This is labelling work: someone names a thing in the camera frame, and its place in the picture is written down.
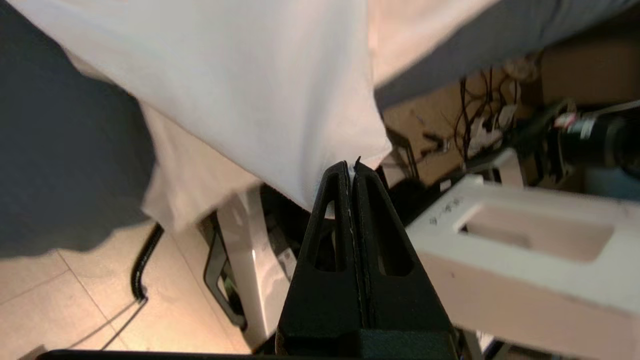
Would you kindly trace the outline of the white robot chassis cover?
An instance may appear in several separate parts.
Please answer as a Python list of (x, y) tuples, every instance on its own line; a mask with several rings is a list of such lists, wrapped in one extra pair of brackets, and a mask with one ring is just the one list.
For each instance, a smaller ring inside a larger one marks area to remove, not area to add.
[(406, 232), (455, 325), (640, 360), (640, 203), (469, 175)]

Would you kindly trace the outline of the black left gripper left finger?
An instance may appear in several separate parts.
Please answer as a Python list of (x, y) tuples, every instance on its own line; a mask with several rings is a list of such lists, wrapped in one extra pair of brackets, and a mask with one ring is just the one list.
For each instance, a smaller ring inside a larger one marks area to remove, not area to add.
[[(350, 192), (345, 161), (323, 173), (276, 329), (275, 352), (279, 357), (340, 357), (343, 337), (361, 327)], [(330, 204), (334, 206), (336, 235), (334, 270), (325, 271), (317, 262)]]

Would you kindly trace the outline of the white power strip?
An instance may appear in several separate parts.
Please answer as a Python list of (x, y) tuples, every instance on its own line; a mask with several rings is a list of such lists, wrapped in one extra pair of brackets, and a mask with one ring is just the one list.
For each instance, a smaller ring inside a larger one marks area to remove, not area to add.
[(517, 110), (518, 104), (509, 104), (489, 118), (476, 118), (471, 125), (468, 157), (475, 157), (480, 151), (500, 142), (505, 132), (513, 127)]

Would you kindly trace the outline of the white t-shirt blue print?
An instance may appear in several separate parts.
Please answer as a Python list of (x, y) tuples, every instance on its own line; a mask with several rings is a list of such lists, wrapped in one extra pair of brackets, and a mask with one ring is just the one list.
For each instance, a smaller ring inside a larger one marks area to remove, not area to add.
[(498, 1), (8, 0), (139, 101), (157, 155), (142, 209), (174, 231), (257, 182), (309, 210), (328, 167), (377, 167), (375, 89)]

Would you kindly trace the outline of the brown cardboard box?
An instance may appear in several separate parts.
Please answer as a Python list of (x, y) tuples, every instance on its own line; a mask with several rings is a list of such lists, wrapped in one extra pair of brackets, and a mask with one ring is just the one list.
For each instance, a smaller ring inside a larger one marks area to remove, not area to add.
[(640, 100), (640, 30), (548, 47), (540, 70), (546, 104), (564, 98), (580, 106)]

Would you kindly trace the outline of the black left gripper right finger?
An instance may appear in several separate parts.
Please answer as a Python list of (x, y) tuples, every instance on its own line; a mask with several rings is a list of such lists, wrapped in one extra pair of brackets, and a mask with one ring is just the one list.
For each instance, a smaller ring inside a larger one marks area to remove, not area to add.
[(364, 359), (456, 359), (455, 331), (378, 174), (357, 161), (352, 180)]

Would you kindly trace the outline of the blue bed with headboard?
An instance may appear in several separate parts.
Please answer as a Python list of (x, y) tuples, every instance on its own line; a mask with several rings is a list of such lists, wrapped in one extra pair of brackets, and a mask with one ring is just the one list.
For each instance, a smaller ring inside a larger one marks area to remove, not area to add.
[[(498, 0), (375, 90), (379, 110), (570, 37), (640, 0)], [(82, 75), (0, 0), (0, 258), (87, 251), (146, 219), (156, 153), (142, 110)]]

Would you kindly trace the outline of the black robot body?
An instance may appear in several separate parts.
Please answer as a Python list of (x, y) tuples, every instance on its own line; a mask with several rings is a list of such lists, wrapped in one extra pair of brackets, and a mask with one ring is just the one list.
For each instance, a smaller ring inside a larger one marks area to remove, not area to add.
[[(354, 222), (353, 208), (352, 208), (352, 189), (354, 175), (350, 174), (350, 216), (352, 222)], [(268, 203), (269, 214), (274, 220), (277, 228), (283, 232), (287, 240), (292, 240), (295, 244), (294, 253), (296, 260), (301, 250), (304, 237), (306, 235), (307, 224), (313, 210), (303, 210), (294, 205), (289, 200), (280, 200), (278, 202), (272, 201)], [(354, 240), (355, 240), (355, 224), (352, 225)], [(319, 251), (320, 258), (317, 261), (317, 268), (323, 271), (333, 271), (335, 269), (334, 255), (336, 248), (336, 232), (335, 232), (335, 214), (334, 205), (330, 203), (327, 207), (325, 219), (322, 224), (321, 231), (322, 244)], [(355, 250), (358, 276), (358, 255)], [(358, 331), (348, 333), (342, 338), (340, 347), (340, 357), (295, 357), (300, 359), (363, 359), (358, 355), (358, 348), (355, 341), (355, 333)], [(366, 358), (366, 360), (455, 360), (454, 358)]]

